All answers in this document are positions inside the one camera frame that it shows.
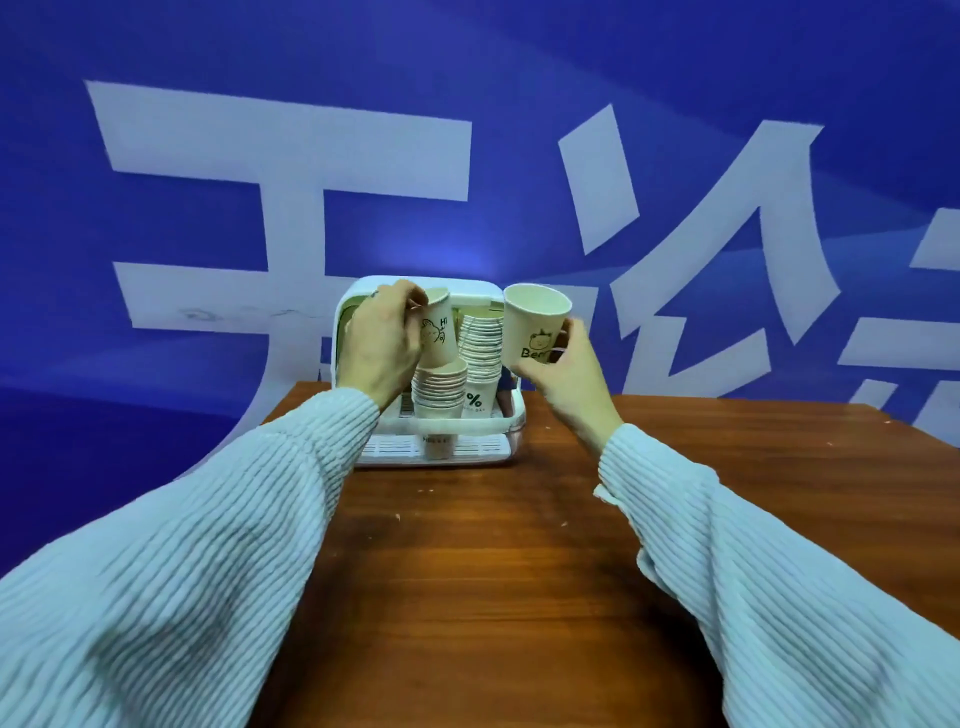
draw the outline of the cup with cartoon drawing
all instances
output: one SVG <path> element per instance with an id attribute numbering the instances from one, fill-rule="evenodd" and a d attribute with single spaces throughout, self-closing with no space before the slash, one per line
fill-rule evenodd
<path id="1" fill-rule="evenodd" d="M 453 304 L 446 288 L 427 288 L 427 304 L 420 324 L 420 365 L 442 367 L 457 358 L 457 335 L 453 326 Z"/>
<path id="2" fill-rule="evenodd" d="M 573 303 L 560 291 L 537 283 L 507 286 L 503 299 L 503 365 L 513 369 L 527 357 L 546 364 Z"/>

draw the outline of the ribbed sleeve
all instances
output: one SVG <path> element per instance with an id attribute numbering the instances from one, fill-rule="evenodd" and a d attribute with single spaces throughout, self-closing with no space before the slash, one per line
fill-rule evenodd
<path id="1" fill-rule="evenodd" d="M 378 415 L 318 395 L 0 580 L 0 726 L 244 725 Z"/>
<path id="2" fill-rule="evenodd" d="M 632 425 L 597 496 L 700 623 L 732 728 L 960 726 L 960 643 Z"/>

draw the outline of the finger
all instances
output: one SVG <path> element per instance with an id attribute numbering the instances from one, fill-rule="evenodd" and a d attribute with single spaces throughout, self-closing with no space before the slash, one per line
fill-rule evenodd
<path id="1" fill-rule="evenodd" d="M 564 321 L 564 328 L 567 332 L 566 347 L 568 349 L 570 347 L 580 346 L 584 342 L 589 343 L 587 327 L 584 326 L 584 322 L 580 319 L 567 319 Z"/>
<path id="2" fill-rule="evenodd" d="M 544 378 L 550 373 L 550 367 L 546 364 L 540 364 L 532 358 L 520 359 L 514 366 L 514 372 L 524 379 L 529 379 L 537 388 L 541 388 Z"/>
<path id="3" fill-rule="evenodd" d="M 416 305 L 427 305 L 426 292 L 413 281 L 400 279 L 391 287 L 404 301 L 410 301 Z"/>
<path id="4" fill-rule="evenodd" d="M 407 331 L 407 346 L 411 352 L 420 351 L 420 327 L 423 326 L 423 309 L 420 306 L 407 310 L 403 326 Z"/>

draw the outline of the right hand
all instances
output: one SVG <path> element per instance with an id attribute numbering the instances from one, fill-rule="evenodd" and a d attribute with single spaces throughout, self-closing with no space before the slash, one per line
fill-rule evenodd
<path id="1" fill-rule="evenodd" d="M 613 406 L 584 322 L 567 319 L 556 346 L 566 347 L 556 364 L 520 359 L 516 373 L 537 386 L 557 419 L 599 457 L 623 420 Z"/>

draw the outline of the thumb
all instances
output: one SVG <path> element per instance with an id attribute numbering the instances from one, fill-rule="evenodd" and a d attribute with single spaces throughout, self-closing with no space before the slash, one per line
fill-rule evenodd
<path id="1" fill-rule="evenodd" d="M 407 331 L 407 346 L 412 352 L 420 351 L 420 327 L 423 325 L 423 308 L 416 306 L 407 309 L 403 327 Z"/>
<path id="2" fill-rule="evenodd" d="M 537 389 L 541 389 L 546 385 L 546 378 L 547 375 L 550 374 L 550 367 L 546 364 L 540 364 L 536 359 L 531 357 L 520 359 L 516 366 L 514 366 L 514 372 L 518 376 L 532 381 Z"/>

